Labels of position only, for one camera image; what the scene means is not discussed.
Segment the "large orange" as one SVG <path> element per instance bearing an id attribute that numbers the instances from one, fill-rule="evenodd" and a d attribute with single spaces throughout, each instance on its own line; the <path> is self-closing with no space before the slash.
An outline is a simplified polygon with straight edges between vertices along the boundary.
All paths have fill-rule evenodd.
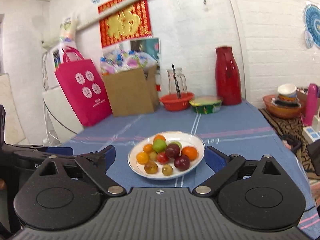
<path id="1" fill-rule="evenodd" d="M 185 146 L 181 150 L 181 155 L 185 155 L 189 158 L 190 161 L 194 161 L 198 158 L 198 150 L 192 146 Z"/>

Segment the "dark red plum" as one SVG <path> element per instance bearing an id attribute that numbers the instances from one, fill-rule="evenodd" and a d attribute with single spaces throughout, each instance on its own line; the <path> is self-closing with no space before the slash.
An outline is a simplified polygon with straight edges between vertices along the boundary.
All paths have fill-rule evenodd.
<path id="1" fill-rule="evenodd" d="M 179 171 L 185 171 L 189 169 L 190 167 L 190 159 L 186 155 L 181 155 L 178 158 L 174 160 L 174 166 L 179 170 Z"/>

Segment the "small yellow orange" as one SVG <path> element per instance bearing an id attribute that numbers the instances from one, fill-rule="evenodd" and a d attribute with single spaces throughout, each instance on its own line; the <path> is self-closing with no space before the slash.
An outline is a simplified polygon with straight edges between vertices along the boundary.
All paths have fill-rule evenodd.
<path id="1" fill-rule="evenodd" d="M 150 154 L 151 152 L 153 152 L 153 145 L 152 144 L 144 145 L 143 151 L 147 154 Z"/>

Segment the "brownish green fruit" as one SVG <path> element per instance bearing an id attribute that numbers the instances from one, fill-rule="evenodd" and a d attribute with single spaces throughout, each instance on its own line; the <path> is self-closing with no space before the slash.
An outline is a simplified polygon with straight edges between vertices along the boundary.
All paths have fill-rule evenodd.
<path id="1" fill-rule="evenodd" d="M 144 165 L 144 170 L 147 174 L 156 174 L 158 172 L 158 165 L 154 161 L 149 160 Z"/>

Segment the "small green fruit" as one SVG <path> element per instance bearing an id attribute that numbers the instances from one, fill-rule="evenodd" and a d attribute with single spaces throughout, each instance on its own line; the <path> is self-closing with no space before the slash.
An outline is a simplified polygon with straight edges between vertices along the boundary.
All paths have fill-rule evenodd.
<path id="1" fill-rule="evenodd" d="M 175 144 L 178 145 L 180 149 L 182 148 L 182 144 L 179 141 L 171 141 L 170 144 Z"/>

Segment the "small tan longan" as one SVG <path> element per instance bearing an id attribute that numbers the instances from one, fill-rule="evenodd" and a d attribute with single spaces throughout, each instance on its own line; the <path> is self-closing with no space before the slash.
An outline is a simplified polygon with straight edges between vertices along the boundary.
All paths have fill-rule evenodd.
<path id="1" fill-rule="evenodd" d="M 151 160 L 151 161 L 156 161 L 157 160 L 157 153 L 156 152 L 151 152 L 150 154 L 149 154 L 149 159 Z"/>

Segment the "red tomato fruit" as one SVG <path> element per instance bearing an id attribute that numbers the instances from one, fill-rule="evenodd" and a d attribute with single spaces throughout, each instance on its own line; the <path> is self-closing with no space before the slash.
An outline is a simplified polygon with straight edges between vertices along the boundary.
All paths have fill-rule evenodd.
<path id="1" fill-rule="evenodd" d="M 158 163 L 165 165 L 168 164 L 170 159 L 167 157 L 167 155 L 164 152 L 160 152 L 157 154 L 156 160 Z"/>

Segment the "large green fruit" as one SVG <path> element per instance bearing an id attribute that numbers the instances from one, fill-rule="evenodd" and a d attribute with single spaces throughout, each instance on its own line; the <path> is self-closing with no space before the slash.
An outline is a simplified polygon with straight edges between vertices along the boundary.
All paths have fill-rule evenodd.
<path id="1" fill-rule="evenodd" d="M 167 142 L 162 139 L 156 139 L 153 141 L 152 148 L 157 153 L 163 152 L 167 148 Z"/>

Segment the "orange with stem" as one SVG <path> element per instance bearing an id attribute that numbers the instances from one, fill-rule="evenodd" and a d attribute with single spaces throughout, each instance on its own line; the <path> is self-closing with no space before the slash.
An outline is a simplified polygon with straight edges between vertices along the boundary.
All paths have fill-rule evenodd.
<path id="1" fill-rule="evenodd" d="M 156 141 L 156 140 L 163 140 L 163 141 L 166 141 L 166 138 L 161 135 L 161 134 L 157 134 L 154 138 L 153 138 L 153 141 Z"/>

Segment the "brown longan fruit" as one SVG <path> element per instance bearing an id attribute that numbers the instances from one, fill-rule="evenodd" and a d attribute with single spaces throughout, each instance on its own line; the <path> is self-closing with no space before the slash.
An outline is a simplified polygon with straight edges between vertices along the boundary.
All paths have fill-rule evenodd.
<path id="1" fill-rule="evenodd" d="M 162 167 L 162 173 L 164 176 L 170 176 L 173 174 L 173 168 L 170 164 L 165 164 L 163 167 Z"/>

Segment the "cardboard box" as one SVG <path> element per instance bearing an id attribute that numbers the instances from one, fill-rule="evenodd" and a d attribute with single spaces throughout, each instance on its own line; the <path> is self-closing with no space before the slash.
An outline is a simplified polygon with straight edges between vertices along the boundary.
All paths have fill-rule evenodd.
<path id="1" fill-rule="evenodd" d="M 154 65 L 103 76 L 114 116 L 147 114 L 158 108 L 156 72 Z"/>

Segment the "glass pitcher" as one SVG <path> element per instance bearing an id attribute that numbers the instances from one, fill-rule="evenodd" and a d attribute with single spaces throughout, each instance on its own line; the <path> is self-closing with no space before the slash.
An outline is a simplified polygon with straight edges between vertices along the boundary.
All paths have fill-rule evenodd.
<path id="1" fill-rule="evenodd" d="M 187 94 L 187 81 L 185 75 L 182 73 L 182 68 L 176 68 L 174 64 L 171 69 L 167 70 L 168 74 L 168 90 L 170 94 L 176 94 L 178 99 L 181 99 L 184 94 Z"/>

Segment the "white paper cup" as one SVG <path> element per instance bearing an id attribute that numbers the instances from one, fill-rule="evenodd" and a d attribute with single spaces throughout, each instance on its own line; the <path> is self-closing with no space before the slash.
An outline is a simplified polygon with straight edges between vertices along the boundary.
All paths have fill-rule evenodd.
<path id="1" fill-rule="evenodd" d="M 296 91 L 297 87 L 294 84 L 286 83 L 280 85 L 277 89 L 278 98 L 281 101 L 294 102 L 297 98 Z"/>

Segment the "floral packages in box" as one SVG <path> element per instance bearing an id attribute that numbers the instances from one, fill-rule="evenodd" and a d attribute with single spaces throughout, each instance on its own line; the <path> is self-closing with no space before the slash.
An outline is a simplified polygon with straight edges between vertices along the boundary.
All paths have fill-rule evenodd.
<path id="1" fill-rule="evenodd" d="M 143 51 L 113 50 L 100 58 L 100 72 L 111 75 L 132 69 L 149 69 L 156 66 L 157 61 Z"/>

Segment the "blue paper fan decoration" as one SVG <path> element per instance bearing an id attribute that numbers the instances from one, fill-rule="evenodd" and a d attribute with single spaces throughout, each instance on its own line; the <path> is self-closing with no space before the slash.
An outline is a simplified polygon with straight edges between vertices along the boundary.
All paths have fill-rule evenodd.
<path id="1" fill-rule="evenodd" d="M 319 7 L 308 4 L 304 9 L 304 24 L 313 44 L 319 48 Z"/>

